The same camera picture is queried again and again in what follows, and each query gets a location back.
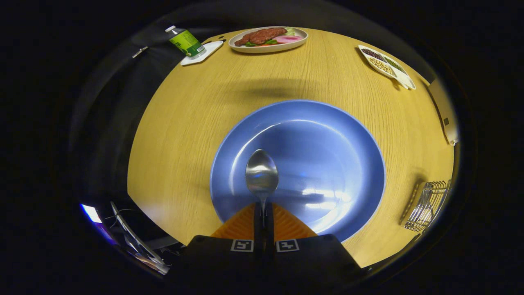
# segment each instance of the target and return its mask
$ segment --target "blue plate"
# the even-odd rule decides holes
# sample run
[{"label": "blue plate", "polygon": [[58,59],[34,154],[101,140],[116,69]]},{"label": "blue plate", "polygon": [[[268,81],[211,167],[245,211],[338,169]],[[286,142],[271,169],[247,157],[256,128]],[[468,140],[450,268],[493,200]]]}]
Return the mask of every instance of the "blue plate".
[{"label": "blue plate", "polygon": [[344,241],[378,208],[386,185],[384,160],[354,117],[311,100],[271,104],[244,118],[226,136],[211,167],[211,199],[224,222],[258,199],[247,189],[246,165],[263,149],[280,181],[268,199],[319,235]]}]

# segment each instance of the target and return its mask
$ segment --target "white tray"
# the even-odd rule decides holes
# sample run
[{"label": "white tray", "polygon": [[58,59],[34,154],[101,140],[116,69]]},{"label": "white tray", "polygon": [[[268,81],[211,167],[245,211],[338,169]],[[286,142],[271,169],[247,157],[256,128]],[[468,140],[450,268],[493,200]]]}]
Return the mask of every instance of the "white tray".
[{"label": "white tray", "polygon": [[215,50],[219,49],[220,46],[222,46],[223,42],[224,41],[215,41],[215,42],[209,42],[209,43],[204,44],[203,46],[206,50],[204,54],[194,59],[191,59],[189,58],[189,56],[186,56],[184,57],[184,59],[182,59],[180,64],[182,66],[186,66],[186,65],[192,65],[192,64],[197,64],[199,62],[203,62],[206,58],[208,58],[208,56],[210,56],[213,52],[215,52]]},{"label": "white tray", "polygon": [[[364,57],[366,58],[367,62],[376,70],[378,71],[379,73],[381,73],[382,75],[384,76],[387,76],[389,78],[394,78],[394,79],[399,79],[400,81],[402,81],[402,83],[404,83],[408,88],[410,89],[416,89],[417,87],[415,86],[415,83],[413,83],[413,80],[411,80],[411,77],[409,77],[408,74],[398,70],[397,68],[393,67],[392,65],[390,65],[387,61],[386,61],[386,57],[388,59],[390,59],[391,61],[395,62],[396,64],[398,64],[398,66],[403,69],[403,67],[394,59],[390,58],[389,56],[386,56],[384,54],[381,54],[380,52],[376,51],[376,50],[373,50],[369,47],[366,47],[366,46],[363,46],[363,45],[358,45],[358,48],[360,49],[361,53],[364,55]],[[371,55],[368,55],[366,53],[364,53],[362,51],[362,49],[367,49],[369,51],[372,51],[376,54],[378,54],[380,57],[382,57],[383,60],[379,60],[378,58],[376,57],[373,57]],[[371,63],[371,60],[370,58],[374,58],[374,59],[377,59],[379,60],[380,62],[386,64],[390,69],[391,71],[393,72],[393,75],[391,75],[390,73],[378,68],[377,66],[373,65],[373,63]]]}]

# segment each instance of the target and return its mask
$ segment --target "bottle cap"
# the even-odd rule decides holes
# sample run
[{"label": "bottle cap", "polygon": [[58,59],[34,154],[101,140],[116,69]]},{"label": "bottle cap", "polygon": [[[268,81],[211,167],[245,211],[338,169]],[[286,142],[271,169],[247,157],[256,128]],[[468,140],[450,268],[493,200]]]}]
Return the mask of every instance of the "bottle cap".
[{"label": "bottle cap", "polygon": [[176,27],[175,26],[170,26],[169,28],[166,29],[166,33],[168,33],[169,31],[171,31],[174,28],[176,28]]}]

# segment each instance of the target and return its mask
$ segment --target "wooden table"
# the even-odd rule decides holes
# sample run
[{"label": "wooden table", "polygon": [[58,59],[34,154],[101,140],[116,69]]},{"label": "wooden table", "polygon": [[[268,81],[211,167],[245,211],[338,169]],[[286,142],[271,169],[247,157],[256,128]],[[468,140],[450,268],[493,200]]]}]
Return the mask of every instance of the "wooden table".
[{"label": "wooden table", "polygon": [[[417,86],[406,90],[373,70],[357,45],[383,50],[346,36],[305,30],[310,35],[304,45],[273,54],[240,54],[225,43],[201,64],[177,65],[158,88],[135,135],[127,190],[172,237],[188,244],[193,236],[210,235],[222,224],[209,192],[219,145],[242,118],[290,99],[322,101],[347,111],[382,150],[387,174],[382,203],[367,225],[342,243],[358,264],[387,258],[414,237],[399,220],[416,181],[447,181],[453,169],[453,148],[444,137],[427,81],[400,62]],[[219,36],[229,40],[240,32]]]}]

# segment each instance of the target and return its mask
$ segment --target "nuts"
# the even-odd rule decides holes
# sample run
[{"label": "nuts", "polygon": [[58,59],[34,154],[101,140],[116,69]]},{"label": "nuts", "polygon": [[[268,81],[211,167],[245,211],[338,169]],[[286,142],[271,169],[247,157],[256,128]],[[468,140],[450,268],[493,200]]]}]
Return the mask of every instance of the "nuts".
[{"label": "nuts", "polygon": [[393,76],[393,71],[391,70],[391,68],[387,64],[383,63],[380,60],[376,60],[376,59],[374,59],[372,57],[369,58],[369,61],[371,61],[371,63],[373,65],[375,65],[377,68],[379,68],[379,69],[383,70],[384,72],[386,72],[386,73],[388,73],[388,74]]}]

